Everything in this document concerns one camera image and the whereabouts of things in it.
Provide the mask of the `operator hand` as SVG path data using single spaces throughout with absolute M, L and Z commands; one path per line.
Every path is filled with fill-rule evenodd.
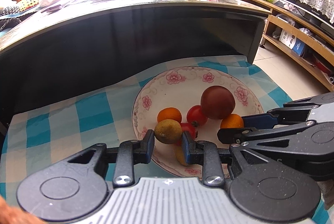
M 9 206 L 3 197 L 0 197 L 1 224 L 45 224 L 38 217 L 22 211 L 20 208 Z

